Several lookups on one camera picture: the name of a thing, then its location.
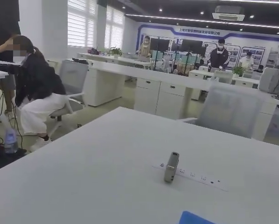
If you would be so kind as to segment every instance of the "window blind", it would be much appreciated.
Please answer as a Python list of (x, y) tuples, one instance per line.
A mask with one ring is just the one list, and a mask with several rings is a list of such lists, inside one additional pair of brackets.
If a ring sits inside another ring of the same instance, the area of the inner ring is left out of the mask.
[(105, 48), (122, 48), (124, 33), (124, 13), (107, 6), (106, 28), (105, 28)]
[(95, 45), (96, 7), (95, 0), (68, 0), (68, 46)]

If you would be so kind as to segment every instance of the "plastic bottle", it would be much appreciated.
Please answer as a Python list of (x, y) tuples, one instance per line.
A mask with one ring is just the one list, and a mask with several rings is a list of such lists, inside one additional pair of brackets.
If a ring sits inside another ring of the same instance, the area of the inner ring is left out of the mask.
[(18, 143), (16, 137), (16, 131), (12, 128), (6, 130), (5, 136), (5, 153), (13, 154), (18, 151)]

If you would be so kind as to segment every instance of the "blue wall trim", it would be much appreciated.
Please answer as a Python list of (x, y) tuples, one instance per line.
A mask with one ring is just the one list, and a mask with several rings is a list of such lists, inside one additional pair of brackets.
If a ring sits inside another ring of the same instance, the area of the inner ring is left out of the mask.
[(229, 33), (226, 36), (210, 36), (210, 35), (202, 35), (202, 34), (180, 33), (180, 32), (176, 32), (174, 30), (174, 28), (172, 28), (172, 27), (142, 24), (142, 25), (140, 25), (140, 27), (138, 29), (138, 39), (136, 42), (136, 49), (139, 48), (140, 32), (141, 32), (142, 28), (165, 29), (165, 30), (170, 30), (174, 35), (192, 36), (192, 37), (206, 38), (206, 39), (212, 39), (212, 40), (219, 40), (221, 38), (226, 39), (228, 37), (233, 36), (233, 37), (257, 39), (257, 40), (265, 40), (265, 41), (278, 41), (279, 42), (279, 37), (259, 36), (259, 35), (251, 35), (251, 34), (235, 34), (235, 33)]

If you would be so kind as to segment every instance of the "ceiling light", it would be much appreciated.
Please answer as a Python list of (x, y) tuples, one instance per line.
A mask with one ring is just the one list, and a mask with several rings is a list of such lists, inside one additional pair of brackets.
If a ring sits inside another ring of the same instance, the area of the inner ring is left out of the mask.
[(279, 1), (265, 1), (265, 0), (220, 0), (220, 1), (279, 4)]
[(239, 22), (221, 22), (221, 21), (211, 21), (211, 20), (182, 19), (182, 18), (173, 18), (173, 17), (149, 16), (149, 15), (134, 15), (134, 14), (126, 14), (126, 15), (127, 16), (135, 16), (135, 17), (152, 18), (152, 19), (166, 19), (166, 20), (180, 20), (180, 21), (192, 21), (192, 22), (219, 23), (219, 24), (224, 24), (224, 25), (230, 24), (230, 25), (237, 25), (237, 26), (248, 26), (248, 27), (262, 27), (262, 28), (275, 28), (275, 29), (279, 29), (278, 26), (249, 24), (249, 23), (239, 23)]

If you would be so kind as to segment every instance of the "dark hair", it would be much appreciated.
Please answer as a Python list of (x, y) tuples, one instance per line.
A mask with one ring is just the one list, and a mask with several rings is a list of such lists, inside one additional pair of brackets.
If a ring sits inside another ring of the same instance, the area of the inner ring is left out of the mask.
[(20, 45), (20, 50), (25, 50), (27, 53), (35, 54), (39, 58), (45, 60), (44, 55), (41, 53), (41, 51), (37, 47), (34, 47), (31, 40), (28, 39), (26, 36), (19, 35), (14, 37), (13, 45)]
[(218, 43), (223, 43), (223, 44), (224, 44), (224, 43), (225, 43), (225, 40), (224, 40), (224, 39), (219, 39), (219, 40), (218, 40)]

